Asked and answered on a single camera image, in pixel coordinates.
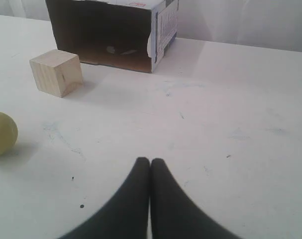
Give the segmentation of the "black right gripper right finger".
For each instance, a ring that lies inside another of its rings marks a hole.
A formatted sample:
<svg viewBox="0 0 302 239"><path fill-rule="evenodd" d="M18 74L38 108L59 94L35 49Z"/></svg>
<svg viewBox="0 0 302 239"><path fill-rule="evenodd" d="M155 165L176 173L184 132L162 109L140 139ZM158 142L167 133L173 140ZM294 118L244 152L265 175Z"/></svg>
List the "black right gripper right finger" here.
<svg viewBox="0 0 302 239"><path fill-rule="evenodd" d="M182 190L163 159L151 162L150 213L154 239L237 239Z"/></svg>

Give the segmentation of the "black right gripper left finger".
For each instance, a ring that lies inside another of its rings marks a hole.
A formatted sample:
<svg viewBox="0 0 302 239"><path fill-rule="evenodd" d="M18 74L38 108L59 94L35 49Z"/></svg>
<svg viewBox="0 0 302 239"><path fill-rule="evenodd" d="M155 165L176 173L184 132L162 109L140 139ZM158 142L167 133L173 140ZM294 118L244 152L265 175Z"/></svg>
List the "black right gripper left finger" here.
<svg viewBox="0 0 302 239"><path fill-rule="evenodd" d="M150 161L138 157L116 193L84 223L63 239L147 238Z"/></svg>

